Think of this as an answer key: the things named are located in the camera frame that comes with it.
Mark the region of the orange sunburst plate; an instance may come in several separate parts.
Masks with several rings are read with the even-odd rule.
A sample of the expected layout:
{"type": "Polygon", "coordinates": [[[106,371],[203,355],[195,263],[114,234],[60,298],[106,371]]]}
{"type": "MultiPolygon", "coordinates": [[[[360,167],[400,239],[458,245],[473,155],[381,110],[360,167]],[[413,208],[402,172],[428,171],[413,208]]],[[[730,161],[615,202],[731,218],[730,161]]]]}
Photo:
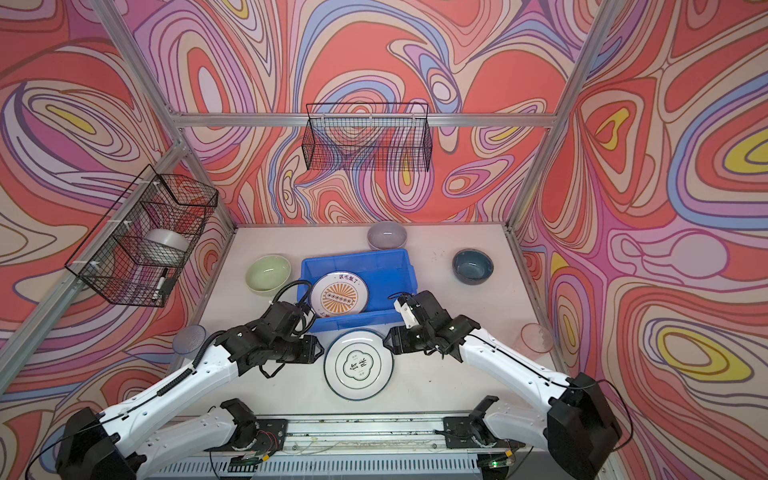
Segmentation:
{"type": "Polygon", "coordinates": [[[310,295],[314,312],[322,318],[354,315],[367,306],[369,289],[357,274],[331,272],[317,280],[310,295]]]}

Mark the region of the white clover outline plate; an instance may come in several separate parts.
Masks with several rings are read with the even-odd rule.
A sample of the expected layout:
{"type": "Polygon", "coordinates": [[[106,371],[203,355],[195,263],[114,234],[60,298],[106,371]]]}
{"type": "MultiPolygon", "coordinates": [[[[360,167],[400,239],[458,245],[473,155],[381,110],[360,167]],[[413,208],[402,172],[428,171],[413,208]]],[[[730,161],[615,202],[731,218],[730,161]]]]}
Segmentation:
{"type": "Polygon", "coordinates": [[[384,346],[384,337],[375,331],[351,330],[335,339],[324,357],[328,387],[349,401],[377,396],[394,373],[394,355],[384,346]]]}

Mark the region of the blue plastic bin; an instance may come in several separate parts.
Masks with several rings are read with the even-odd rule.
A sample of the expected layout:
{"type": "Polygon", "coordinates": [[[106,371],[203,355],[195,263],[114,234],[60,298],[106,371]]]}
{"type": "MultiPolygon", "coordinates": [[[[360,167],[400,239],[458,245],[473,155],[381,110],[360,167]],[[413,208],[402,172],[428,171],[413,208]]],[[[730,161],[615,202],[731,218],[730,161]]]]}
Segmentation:
{"type": "Polygon", "coordinates": [[[401,320],[394,309],[399,293],[414,294],[418,283],[408,252],[404,249],[306,258],[301,262],[302,280],[312,286],[300,286],[297,296],[311,295],[314,283],[331,272],[347,271],[359,275],[369,289],[366,308],[358,314],[322,318],[317,315],[310,331],[320,333],[346,329],[369,328],[401,320]]]}

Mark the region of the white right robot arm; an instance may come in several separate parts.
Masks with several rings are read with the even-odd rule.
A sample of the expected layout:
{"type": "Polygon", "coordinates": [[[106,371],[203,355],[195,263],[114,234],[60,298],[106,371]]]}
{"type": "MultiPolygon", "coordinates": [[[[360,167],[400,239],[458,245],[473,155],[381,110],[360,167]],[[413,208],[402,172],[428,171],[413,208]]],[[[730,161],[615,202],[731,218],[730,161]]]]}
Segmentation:
{"type": "Polygon", "coordinates": [[[490,375],[526,402],[519,408],[485,396],[463,418],[446,427],[454,447],[523,444],[545,449],[574,479],[594,479],[618,447],[622,428],[599,381],[585,373],[570,377],[505,345],[477,321],[453,317],[428,290],[396,293],[401,325],[390,329],[385,347],[394,355],[421,352],[452,357],[490,375]]]}

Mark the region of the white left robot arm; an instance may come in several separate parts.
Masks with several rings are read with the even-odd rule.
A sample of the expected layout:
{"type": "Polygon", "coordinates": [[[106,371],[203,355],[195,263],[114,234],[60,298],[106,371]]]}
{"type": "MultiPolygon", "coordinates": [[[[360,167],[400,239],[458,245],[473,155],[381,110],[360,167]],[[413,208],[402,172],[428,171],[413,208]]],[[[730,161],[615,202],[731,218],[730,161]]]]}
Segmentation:
{"type": "Polygon", "coordinates": [[[305,300],[272,301],[258,319],[211,334],[192,361],[141,393],[101,412],[84,408],[74,414],[60,442],[56,473],[63,479],[145,479],[200,451],[252,449],[263,431],[239,399],[190,421],[171,421],[269,361],[313,364],[323,348],[308,332],[310,311],[305,300]]]}

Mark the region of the green bowl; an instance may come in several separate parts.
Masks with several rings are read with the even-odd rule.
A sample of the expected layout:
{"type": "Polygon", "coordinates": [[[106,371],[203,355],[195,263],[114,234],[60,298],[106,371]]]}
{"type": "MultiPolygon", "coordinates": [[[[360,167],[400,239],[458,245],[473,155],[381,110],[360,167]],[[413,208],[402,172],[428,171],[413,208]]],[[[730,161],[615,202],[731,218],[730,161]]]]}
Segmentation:
{"type": "Polygon", "coordinates": [[[269,296],[288,283],[292,267],[282,255],[270,254],[256,259],[246,270],[244,281],[254,294],[269,296]]]}

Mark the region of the dark blue bowl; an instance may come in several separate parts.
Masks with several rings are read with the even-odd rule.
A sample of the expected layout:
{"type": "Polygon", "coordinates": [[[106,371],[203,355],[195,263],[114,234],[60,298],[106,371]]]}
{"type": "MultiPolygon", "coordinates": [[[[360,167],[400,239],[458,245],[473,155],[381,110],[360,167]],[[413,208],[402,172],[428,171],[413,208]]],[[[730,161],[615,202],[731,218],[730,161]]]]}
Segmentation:
{"type": "Polygon", "coordinates": [[[493,275],[495,266],[492,259],[484,252],[464,249],[454,255],[452,269],[454,276],[461,283],[480,285],[493,275]]]}

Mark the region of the clear blue plastic cup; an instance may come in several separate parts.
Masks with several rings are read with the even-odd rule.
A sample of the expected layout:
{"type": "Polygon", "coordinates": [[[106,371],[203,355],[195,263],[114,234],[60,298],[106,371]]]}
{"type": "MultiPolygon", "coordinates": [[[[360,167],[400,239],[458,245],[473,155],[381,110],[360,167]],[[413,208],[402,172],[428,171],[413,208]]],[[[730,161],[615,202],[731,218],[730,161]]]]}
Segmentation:
{"type": "Polygon", "coordinates": [[[188,325],[180,329],[172,340],[172,350],[182,357],[194,356],[207,338],[206,329],[199,325],[188,325]]]}

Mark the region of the clear pink plastic cup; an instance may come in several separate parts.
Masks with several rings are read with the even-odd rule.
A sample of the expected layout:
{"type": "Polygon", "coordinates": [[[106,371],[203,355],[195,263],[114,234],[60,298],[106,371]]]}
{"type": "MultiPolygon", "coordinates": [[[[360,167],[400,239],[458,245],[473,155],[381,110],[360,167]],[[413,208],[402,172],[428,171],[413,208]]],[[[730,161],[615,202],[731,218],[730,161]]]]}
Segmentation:
{"type": "Polygon", "coordinates": [[[548,355],[553,347],[552,334],[538,323],[525,324],[512,345],[515,351],[533,361],[548,355]]]}

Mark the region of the grey purple bowl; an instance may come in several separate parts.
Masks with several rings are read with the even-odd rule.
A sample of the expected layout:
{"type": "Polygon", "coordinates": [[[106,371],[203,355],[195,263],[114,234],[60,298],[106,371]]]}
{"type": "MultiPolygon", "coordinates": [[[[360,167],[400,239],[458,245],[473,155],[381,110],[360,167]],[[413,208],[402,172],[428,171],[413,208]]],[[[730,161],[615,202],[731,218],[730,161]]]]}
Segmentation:
{"type": "Polygon", "coordinates": [[[406,229],[393,221],[382,221],[373,224],[367,231],[366,240],[374,250],[389,250],[402,248],[407,243],[406,229]]]}

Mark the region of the white tape roll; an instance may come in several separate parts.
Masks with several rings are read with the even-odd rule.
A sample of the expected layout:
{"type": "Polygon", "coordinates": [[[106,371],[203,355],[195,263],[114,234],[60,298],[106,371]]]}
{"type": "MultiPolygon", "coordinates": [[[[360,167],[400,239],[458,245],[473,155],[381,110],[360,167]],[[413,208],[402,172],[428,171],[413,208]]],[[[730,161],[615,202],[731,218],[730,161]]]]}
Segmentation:
{"type": "Polygon", "coordinates": [[[156,228],[146,234],[140,252],[152,265],[175,267],[184,260],[189,245],[183,235],[172,230],[156,228]]]}

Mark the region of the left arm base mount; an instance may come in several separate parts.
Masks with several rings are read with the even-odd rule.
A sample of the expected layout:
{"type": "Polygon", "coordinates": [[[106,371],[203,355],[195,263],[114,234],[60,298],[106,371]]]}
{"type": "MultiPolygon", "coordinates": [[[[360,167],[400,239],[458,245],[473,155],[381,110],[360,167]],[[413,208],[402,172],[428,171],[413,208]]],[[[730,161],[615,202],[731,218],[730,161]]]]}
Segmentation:
{"type": "Polygon", "coordinates": [[[207,452],[274,454],[284,447],[287,427],[287,419],[257,419],[253,424],[245,427],[238,426],[232,439],[221,446],[207,449],[207,452]]]}

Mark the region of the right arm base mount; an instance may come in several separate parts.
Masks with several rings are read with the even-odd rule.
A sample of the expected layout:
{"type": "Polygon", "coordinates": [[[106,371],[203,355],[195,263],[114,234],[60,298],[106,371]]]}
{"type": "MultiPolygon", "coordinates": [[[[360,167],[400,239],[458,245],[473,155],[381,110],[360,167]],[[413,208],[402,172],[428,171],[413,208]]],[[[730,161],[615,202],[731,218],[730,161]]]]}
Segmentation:
{"type": "Polygon", "coordinates": [[[505,449],[516,451],[524,443],[496,437],[482,420],[469,416],[448,416],[442,419],[441,429],[434,433],[444,438],[449,449],[505,449]]]}

